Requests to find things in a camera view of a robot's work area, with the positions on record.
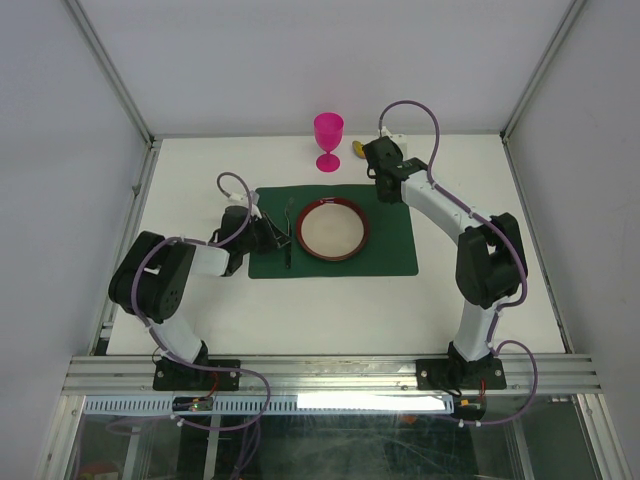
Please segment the gold bowl spoon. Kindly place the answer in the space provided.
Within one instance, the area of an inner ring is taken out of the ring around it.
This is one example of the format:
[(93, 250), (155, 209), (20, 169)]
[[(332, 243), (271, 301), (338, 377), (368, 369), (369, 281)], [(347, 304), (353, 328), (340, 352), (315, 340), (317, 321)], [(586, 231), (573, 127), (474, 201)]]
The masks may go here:
[(354, 154), (358, 158), (365, 159), (365, 154), (364, 154), (364, 151), (363, 151), (363, 144), (361, 142), (359, 142), (357, 140), (354, 140), (351, 143), (351, 146), (352, 146), (352, 150), (353, 150)]

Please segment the silver fork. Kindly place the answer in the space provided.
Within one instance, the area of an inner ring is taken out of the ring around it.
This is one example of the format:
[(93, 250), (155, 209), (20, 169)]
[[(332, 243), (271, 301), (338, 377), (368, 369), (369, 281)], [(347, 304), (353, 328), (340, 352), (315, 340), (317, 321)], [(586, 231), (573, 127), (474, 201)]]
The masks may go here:
[(285, 247), (285, 268), (287, 270), (290, 270), (292, 266), (293, 228), (292, 228), (292, 222), (291, 222), (291, 209), (292, 209), (293, 203), (294, 203), (294, 198), (290, 197), (287, 200), (287, 203), (284, 209), (284, 216), (285, 216), (286, 227), (287, 227), (286, 234), (289, 239), (289, 243)]

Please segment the red rimmed cream plate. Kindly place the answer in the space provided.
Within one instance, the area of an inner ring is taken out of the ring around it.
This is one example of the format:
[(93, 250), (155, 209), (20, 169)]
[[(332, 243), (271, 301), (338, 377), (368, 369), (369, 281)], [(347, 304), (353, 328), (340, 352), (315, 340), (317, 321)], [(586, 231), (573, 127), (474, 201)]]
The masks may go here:
[(369, 220), (354, 201), (325, 197), (306, 205), (296, 220), (296, 240), (309, 255), (341, 262), (357, 255), (370, 236)]

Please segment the pink plastic goblet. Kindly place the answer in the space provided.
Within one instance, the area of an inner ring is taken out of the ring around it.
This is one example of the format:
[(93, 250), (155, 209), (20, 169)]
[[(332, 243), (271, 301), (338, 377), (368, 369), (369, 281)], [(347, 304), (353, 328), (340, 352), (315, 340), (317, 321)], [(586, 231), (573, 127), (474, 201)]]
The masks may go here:
[(314, 119), (313, 126), (315, 141), (322, 150), (316, 167), (324, 173), (335, 172), (340, 167), (340, 159), (334, 151), (343, 138), (344, 120), (335, 112), (324, 112)]

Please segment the green placemat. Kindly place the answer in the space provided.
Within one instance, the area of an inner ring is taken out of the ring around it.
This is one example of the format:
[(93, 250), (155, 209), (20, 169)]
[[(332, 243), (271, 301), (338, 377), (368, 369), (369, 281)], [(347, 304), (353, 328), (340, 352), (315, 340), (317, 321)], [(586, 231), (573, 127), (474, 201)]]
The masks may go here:
[(369, 236), (355, 256), (341, 260), (320, 259), (306, 252), (299, 240), (292, 246), (292, 265), (285, 266), (285, 251), (251, 254), (251, 279), (293, 279), (311, 277), (415, 276), (419, 272), (409, 209), (404, 204), (378, 201), (372, 185), (297, 185), (264, 187), (257, 190), (258, 206), (281, 228), (287, 201), (294, 201), (290, 218), (293, 229), (312, 204), (325, 198), (341, 198), (361, 208), (369, 225)]

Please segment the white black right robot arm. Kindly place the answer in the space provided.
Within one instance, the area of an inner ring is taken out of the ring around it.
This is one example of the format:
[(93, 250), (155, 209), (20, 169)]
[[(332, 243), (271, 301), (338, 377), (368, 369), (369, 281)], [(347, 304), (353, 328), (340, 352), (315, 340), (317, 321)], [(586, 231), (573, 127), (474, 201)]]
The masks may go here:
[(363, 146), (367, 176), (378, 199), (402, 202), (426, 216), (456, 245), (455, 281), (465, 299), (460, 326), (451, 344), (456, 357), (447, 363), (448, 378), (469, 387), (483, 374), (480, 360), (491, 345), (500, 312), (520, 304), (526, 293), (527, 267), (519, 224), (509, 213), (486, 217), (446, 190), (418, 158), (404, 159), (387, 136)]

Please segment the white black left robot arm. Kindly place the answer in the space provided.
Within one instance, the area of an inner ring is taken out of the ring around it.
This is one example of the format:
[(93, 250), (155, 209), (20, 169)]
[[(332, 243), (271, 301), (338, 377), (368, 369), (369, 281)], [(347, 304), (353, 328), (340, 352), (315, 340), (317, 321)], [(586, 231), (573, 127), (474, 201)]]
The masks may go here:
[(198, 388), (208, 380), (210, 366), (206, 343), (181, 311), (189, 278), (229, 277), (245, 256), (269, 254), (290, 244), (291, 235), (267, 213), (230, 206), (207, 242), (139, 233), (111, 278), (108, 296), (143, 323), (163, 357), (176, 364), (175, 377), (188, 388)]

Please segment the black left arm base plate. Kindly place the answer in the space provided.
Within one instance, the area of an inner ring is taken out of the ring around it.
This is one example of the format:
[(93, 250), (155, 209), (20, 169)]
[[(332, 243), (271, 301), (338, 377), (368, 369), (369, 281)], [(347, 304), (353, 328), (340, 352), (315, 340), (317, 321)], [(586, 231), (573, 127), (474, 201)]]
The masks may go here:
[(216, 387), (216, 392), (233, 392), (239, 390), (241, 374), (237, 369), (241, 362), (237, 359), (208, 360), (208, 366), (215, 372), (202, 371), (186, 367), (168, 359), (156, 363), (152, 384), (154, 391), (209, 391)]

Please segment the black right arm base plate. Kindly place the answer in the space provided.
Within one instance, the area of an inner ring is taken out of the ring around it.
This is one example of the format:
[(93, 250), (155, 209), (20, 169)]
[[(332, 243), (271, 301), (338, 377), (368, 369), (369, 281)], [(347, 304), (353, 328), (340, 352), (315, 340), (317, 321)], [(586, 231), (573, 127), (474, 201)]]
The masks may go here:
[(506, 377), (502, 362), (489, 355), (466, 362), (453, 358), (418, 359), (415, 362), (419, 390), (505, 390)]

